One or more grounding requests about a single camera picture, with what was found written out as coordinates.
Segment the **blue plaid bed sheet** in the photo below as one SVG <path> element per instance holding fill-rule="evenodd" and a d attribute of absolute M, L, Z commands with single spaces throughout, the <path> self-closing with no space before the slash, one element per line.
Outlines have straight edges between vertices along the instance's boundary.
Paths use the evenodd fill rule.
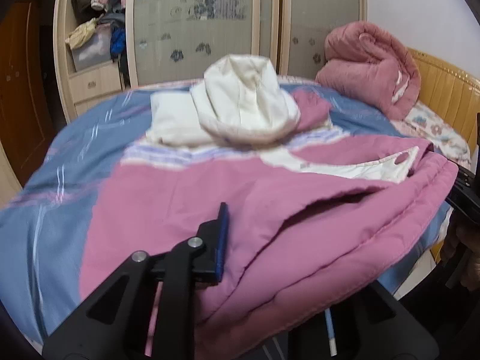
<path fill-rule="evenodd" d="M 98 191 L 150 127 L 154 91 L 117 94 L 65 127 L 1 211 L 1 302 L 34 345 L 80 303 L 80 263 Z"/>

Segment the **pink and white hooded jacket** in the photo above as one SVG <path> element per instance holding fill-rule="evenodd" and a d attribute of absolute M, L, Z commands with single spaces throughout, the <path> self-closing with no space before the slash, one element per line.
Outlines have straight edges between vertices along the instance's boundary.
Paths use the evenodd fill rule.
<path fill-rule="evenodd" d="M 83 115 L 92 147 L 118 147 L 101 183 L 80 265 L 88 297 L 137 250 L 168 252 L 225 203 L 222 281 L 196 292 L 199 359 L 232 359 L 375 281 L 419 241 L 458 168 L 422 138 L 349 135 L 326 126 L 329 104 L 298 88 L 303 119 L 252 145 L 209 136 L 203 88 L 123 93 Z"/>

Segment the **translucent storage box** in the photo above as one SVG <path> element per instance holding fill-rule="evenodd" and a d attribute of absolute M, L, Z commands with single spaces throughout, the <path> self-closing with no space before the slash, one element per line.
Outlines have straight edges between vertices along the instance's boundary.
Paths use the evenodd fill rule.
<path fill-rule="evenodd" d="M 112 30 L 109 24 L 96 28 L 95 34 L 83 46 L 72 51 L 72 58 L 77 72 L 105 63 L 111 59 Z"/>

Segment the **yellow cloth on box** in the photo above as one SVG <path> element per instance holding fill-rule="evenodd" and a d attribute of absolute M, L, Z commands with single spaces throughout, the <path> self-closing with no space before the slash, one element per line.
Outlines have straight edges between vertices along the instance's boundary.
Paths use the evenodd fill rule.
<path fill-rule="evenodd" d="M 86 44 L 96 33 L 98 20 L 92 18 L 91 20 L 80 24 L 76 27 L 65 39 L 65 43 L 69 45 L 71 50 L 76 50 Z"/>

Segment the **frosted wardrobe sliding door left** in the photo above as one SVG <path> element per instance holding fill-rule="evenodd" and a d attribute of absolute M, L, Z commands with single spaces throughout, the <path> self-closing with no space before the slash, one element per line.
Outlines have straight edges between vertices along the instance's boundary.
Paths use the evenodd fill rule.
<path fill-rule="evenodd" d="M 201 77 L 229 54 L 260 52 L 260 0 L 127 0 L 131 86 Z"/>

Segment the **blue garment in wardrobe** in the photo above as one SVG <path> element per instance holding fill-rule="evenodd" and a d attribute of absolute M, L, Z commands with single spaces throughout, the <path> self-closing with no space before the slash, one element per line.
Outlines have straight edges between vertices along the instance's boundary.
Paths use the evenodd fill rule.
<path fill-rule="evenodd" d="M 111 35 L 110 54 L 118 58 L 126 50 L 126 31 L 122 27 L 114 28 Z"/>

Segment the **rolled pink quilt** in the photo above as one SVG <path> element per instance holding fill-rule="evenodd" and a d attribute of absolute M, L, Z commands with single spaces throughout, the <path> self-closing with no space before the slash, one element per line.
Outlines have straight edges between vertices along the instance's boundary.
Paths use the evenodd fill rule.
<path fill-rule="evenodd" d="M 326 64 L 315 82 L 402 120 L 415 105 L 422 78 L 408 48 L 368 21 L 333 29 L 325 38 Z"/>

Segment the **brown wooden door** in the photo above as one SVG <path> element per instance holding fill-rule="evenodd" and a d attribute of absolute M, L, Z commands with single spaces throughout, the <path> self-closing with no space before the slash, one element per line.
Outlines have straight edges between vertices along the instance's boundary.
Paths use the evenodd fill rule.
<path fill-rule="evenodd" d="M 65 125 L 52 27 L 41 19 L 41 0 L 16 0 L 1 19 L 1 144 L 21 185 Z"/>

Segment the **wooden headboard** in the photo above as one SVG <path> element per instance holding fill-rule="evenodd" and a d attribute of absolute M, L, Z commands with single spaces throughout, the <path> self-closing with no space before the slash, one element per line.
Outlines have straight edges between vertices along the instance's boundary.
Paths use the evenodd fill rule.
<path fill-rule="evenodd" d="M 476 150 L 479 79 L 459 67 L 411 48 L 421 74 L 419 100 L 459 133 Z"/>

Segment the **floral pillow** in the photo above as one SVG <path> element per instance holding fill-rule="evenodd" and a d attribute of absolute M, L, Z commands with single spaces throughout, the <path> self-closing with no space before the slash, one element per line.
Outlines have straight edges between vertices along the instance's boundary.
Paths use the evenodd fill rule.
<path fill-rule="evenodd" d="M 410 135 L 424 137 L 450 160 L 462 167 L 471 168 L 470 147 L 467 141 L 422 102 L 416 102 L 403 123 Z"/>

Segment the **frosted wardrobe sliding door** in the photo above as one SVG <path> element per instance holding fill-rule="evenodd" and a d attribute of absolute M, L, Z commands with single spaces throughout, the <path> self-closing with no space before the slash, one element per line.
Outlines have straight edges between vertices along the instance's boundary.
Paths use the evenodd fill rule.
<path fill-rule="evenodd" d="M 367 10 L 367 0 L 281 0 L 278 72 L 313 79 L 326 64 L 326 36 Z"/>
<path fill-rule="evenodd" d="M 131 86 L 201 77 L 229 54 L 260 52 L 260 0 L 127 0 Z"/>

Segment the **frosted wardrobe sliding door right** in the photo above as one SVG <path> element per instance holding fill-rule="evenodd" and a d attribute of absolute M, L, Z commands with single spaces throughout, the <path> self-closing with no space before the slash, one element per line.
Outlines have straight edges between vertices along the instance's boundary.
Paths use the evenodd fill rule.
<path fill-rule="evenodd" d="M 367 0 L 281 0 L 278 72 L 313 79 L 326 64 L 326 36 L 367 10 Z"/>

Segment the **beige wardrobe frame with drawers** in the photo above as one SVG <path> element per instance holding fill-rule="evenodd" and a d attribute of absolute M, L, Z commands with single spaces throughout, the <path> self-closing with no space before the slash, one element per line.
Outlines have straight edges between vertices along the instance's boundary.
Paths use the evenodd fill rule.
<path fill-rule="evenodd" d="M 119 63 L 107 61 L 78 71 L 65 39 L 80 21 L 72 0 L 55 0 L 53 52 L 58 93 L 68 123 L 105 99 L 125 90 Z"/>

